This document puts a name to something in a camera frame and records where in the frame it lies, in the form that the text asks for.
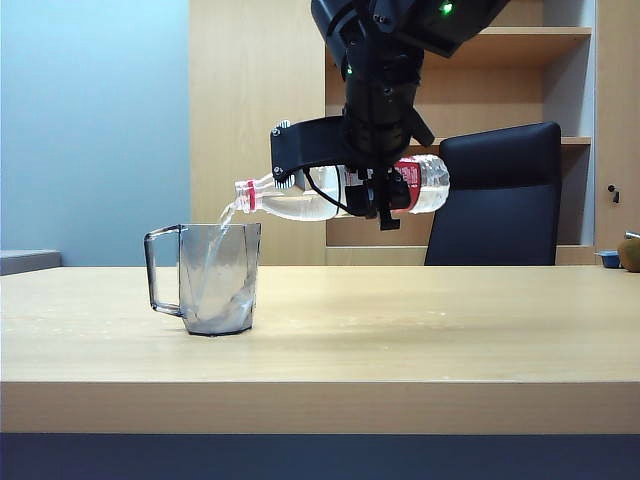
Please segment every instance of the clear pitcher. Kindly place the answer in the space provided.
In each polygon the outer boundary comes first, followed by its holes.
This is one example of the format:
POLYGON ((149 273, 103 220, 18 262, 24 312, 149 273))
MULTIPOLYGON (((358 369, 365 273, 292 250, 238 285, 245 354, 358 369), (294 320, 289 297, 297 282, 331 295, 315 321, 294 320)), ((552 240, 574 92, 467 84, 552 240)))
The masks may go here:
POLYGON ((253 324, 261 226, 174 225, 144 237, 151 307, 181 317, 197 335, 240 333, 253 324), (179 304, 158 299, 156 238, 175 234, 178 241, 179 304))

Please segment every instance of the wooden cabinet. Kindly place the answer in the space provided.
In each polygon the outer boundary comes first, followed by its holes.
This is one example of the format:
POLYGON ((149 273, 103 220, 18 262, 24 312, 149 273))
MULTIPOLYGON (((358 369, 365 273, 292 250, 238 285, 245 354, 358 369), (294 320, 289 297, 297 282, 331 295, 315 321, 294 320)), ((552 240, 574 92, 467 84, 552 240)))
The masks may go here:
MULTIPOLYGON (((234 182, 271 171, 269 134, 282 119, 324 115, 324 42, 301 0, 191 0, 189 83, 194 222, 214 223, 234 182)), ((323 265, 324 223, 261 222, 261 264, 323 265)))
POLYGON ((596 247, 608 249, 640 231, 640 2, 598 1, 597 28, 596 247))
MULTIPOLYGON (((557 121, 563 129, 558 263, 593 263, 595 72, 591 2, 512 0, 494 23, 450 60, 427 54, 417 109, 438 137, 557 121)), ((327 113, 344 101, 327 59, 327 113)), ((438 152, 412 145, 410 153, 438 152)), ((327 222, 332 264, 416 264, 424 260, 433 215, 404 215, 402 229, 375 222, 327 222)))
MULTIPOLYGON (((640 2, 614 3, 512 0, 452 59, 427 54, 416 100, 438 136, 426 149, 434 153, 450 136, 561 125, 560 264, 593 263, 596 247, 640 229, 640 2), (609 183, 621 204, 611 203, 609 183)), ((191 0, 190 52, 193 219, 211 222, 236 179, 269 171, 273 125, 336 114, 344 86, 306 0, 191 0)), ((267 215, 238 221, 263 222, 264 264, 421 264, 432 215, 401 218, 397 232, 359 218, 326 222, 326 231, 267 215)))

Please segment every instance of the plastic water bottle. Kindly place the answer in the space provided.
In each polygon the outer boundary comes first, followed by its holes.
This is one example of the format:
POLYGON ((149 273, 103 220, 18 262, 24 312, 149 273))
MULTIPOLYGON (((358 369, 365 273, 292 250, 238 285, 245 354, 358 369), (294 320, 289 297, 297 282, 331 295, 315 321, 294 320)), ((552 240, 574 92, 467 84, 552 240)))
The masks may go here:
MULTIPOLYGON (((435 155, 416 155, 403 158, 394 166, 409 185, 411 196, 408 208, 394 212, 433 212, 444 205, 449 195, 449 172, 442 159, 435 155)), ((344 165, 313 168, 310 175, 317 187, 343 204, 347 198, 345 188, 364 183, 358 178, 357 172, 350 172, 344 165)), ((245 213, 264 210, 282 218, 299 221, 350 216, 318 195, 306 181, 305 185, 304 190, 295 186, 293 177, 284 185, 278 185, 271 174, 260 180, 239 181, 236 182, 234 205, 237 210, 245 213)))

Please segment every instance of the tabletop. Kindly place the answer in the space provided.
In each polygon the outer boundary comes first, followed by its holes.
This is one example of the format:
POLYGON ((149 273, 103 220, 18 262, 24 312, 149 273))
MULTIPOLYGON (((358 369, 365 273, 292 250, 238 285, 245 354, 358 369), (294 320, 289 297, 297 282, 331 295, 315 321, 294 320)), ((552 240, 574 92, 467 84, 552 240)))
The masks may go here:
POLYGON ((3 431, 640 431, 623 270, 261 267, 253 329, 215 338, 153 312, 142 268, 1 282, 3 431))

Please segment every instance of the robotic arm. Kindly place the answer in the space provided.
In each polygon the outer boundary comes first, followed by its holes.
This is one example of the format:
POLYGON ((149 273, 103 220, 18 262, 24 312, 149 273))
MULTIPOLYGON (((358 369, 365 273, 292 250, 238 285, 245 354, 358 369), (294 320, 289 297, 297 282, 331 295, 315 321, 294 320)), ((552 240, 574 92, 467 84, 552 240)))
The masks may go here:
POLYGON ((413 107, 424 50, 452 56, 486 28, 509 0, 312 0, 311 13, 346 87, 341 116, 271 132, 273 177, 293 176, 356 216, 400 228, 391 210, 409 205, 409 188, 393 167, 411 138, 429 146, 434 135, 413 107), (341 204, 316 188, 309 169, 345 165, 365 189, 341 204))

